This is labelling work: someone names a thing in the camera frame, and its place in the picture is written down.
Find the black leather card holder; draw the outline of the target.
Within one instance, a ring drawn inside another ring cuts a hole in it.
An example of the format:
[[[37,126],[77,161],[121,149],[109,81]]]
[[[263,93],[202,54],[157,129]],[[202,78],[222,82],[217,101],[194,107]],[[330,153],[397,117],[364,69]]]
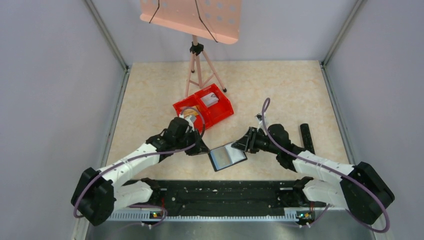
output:
[[[232,144],[232,142],[229,142],[209,151],[208,157],[215,172],[248,159],[244,151],[232,147]]]

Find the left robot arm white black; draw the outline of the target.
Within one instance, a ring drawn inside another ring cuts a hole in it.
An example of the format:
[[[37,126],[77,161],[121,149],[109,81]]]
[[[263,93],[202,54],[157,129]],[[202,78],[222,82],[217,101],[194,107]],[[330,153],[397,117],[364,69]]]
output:
[[[209,152],[203,142],[203,131],[195,128],[199,116],[174,117],[161,133],[149,137],[129,155],[108,166],[87,168],[71,198],[75,218],[85,218],[93,226],[104,223],[114,211],[138,203],[154,207],[160,193],[148,183],[127,182],[142,170],[156,165],[175,153],[195,156]]]

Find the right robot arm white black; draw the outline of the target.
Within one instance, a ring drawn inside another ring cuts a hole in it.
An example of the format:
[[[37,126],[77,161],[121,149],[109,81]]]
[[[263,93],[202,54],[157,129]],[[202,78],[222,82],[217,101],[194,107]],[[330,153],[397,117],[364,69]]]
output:
[[[393,192],[370,164],[351,165],[319,157],[292,143],[281,124],[272,124],[267,130],[250,127],[231,146],[251,154],[259,151],[275,154],[283,168],[303,174],[305,177],[296,182],[293,192],[293,200],[299,206],[310,202],[331,204],[372,225],[395,200]]]

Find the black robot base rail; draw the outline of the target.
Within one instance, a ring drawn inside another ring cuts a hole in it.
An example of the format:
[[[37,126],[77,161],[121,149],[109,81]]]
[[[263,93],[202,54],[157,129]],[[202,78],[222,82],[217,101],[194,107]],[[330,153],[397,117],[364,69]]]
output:
[[[117,210],[109,221],[312,223],[322,202],[302,200],[294,180],[150,180],[140,207]]]

